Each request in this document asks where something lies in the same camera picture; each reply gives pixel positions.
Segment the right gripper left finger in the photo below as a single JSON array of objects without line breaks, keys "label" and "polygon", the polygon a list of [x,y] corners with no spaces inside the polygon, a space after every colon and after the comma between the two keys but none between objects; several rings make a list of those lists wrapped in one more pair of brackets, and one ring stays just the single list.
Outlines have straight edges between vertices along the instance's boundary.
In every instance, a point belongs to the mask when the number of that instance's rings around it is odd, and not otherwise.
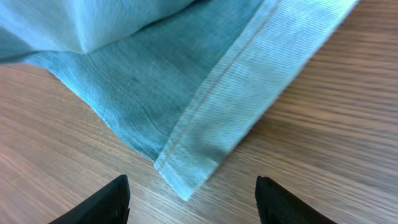
[{"label": "right gripper left finger", "polygon": [[49,224],[126,224],[129,201],[127,175],[120,175]]}]

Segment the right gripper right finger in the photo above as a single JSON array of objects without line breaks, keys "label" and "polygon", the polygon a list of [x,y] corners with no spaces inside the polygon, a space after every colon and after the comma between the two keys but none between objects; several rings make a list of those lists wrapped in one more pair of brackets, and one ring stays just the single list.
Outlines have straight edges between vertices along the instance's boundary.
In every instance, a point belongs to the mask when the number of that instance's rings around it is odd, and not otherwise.
[{"label": "right gripper right finger", "polygon": [[336,224],[269,177],[257,177],[255,198],[262,224]]}]

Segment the light blue denim shorts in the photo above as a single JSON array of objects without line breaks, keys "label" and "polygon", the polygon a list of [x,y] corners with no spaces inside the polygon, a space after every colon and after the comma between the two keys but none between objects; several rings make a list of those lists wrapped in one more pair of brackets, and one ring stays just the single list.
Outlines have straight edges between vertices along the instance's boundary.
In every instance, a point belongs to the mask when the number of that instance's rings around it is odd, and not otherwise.
[{"label": "light blue denim shorts", "polygon": [[351,0],[2,0],[1,62],[52,72],[188,200]]}]

